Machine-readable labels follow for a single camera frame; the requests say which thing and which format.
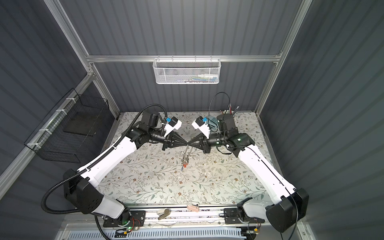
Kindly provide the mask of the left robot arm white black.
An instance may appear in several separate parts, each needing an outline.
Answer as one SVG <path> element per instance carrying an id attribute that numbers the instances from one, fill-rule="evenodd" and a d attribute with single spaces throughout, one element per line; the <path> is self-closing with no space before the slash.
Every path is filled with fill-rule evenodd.
<path id="1" fill-rule="evenodd" d="M 118 219 L 128 207 L 100 193 L 98 186 L 103 178 L 123 159 L 134 153 L 146 143 L 162 144 L 163 150 L 187 146 L 187 142 L 177 133 L 182 121 L 176 117 L 169 118 L 167 110 L 163 110 L 164 118 L 153 110 L 154 104 L 144 107 L 124 130 L 121 136 L 105 151 L 78 170 L 69 170 L 64 179 L 52 186 L 43 195 L 41 208 L 52 215 L 66 215 L 81 212 Z M 74 209 L 54 210 L 47 205 L 48 197 L 59 187 L 64 188 L 65 198 L 72 203 Z"/>

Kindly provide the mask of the grey beaded keyring coil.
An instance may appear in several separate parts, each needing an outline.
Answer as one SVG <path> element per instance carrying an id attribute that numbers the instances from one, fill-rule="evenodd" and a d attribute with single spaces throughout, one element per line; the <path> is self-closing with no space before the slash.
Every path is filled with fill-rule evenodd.
<path id="1" fill-rule="evenodd" d="M 182 157 L 182 169 L 184 169 L 183 164 L 185 163 L 189 164 L 189 158 L 190 158 L 191 152 L 192 152 L 192 147 L 187 146 Z"/>

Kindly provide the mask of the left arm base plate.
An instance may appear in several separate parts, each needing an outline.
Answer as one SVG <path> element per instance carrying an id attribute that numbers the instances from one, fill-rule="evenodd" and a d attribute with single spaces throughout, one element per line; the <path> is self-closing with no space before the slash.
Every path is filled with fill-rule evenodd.
<path id="1" fill-rule="evenodd" d="M 105 217 L 104 228 L 132 228 L 141 227 L 146 219 L 146 211 L 124 211 L 118 218 Z"/>

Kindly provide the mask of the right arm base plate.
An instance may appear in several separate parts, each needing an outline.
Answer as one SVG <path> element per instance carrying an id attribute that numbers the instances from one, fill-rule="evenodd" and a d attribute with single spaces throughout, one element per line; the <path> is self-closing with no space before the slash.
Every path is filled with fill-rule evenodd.
<path id="1" fill-rule="evenodd" d="M 220 214 L 225 219 L 227 225 L 231 224 L 263 224 L 264 219 L 256 217 L 248 217 L 243 210 L 238 208 L 224 208 L 223 213 Z"/>

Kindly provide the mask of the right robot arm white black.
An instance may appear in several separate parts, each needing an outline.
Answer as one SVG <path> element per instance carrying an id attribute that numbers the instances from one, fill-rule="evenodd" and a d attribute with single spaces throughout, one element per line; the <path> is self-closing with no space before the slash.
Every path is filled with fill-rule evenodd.
<path id="1" fill-rule="evenodd" d="M 211 133 L 209 119 L 199 116 L 192 122 L 200 134 L 189 141 L 191 147 L 210 153 L 213 147 L 223 146 L 244 163 L 257 177 L 269 195 L 272 204 L 254 202 L 252 198 L 238 204 L 238 208 L 248 218 L 268 220 L 279 233 L 296 227 L 306 216 L 309 194 L 288 182 L 271 164 L 255 141 L 246 133 L 240 133 L 234 117 L 222 114 L 217 117 L 218 131 Z"/>

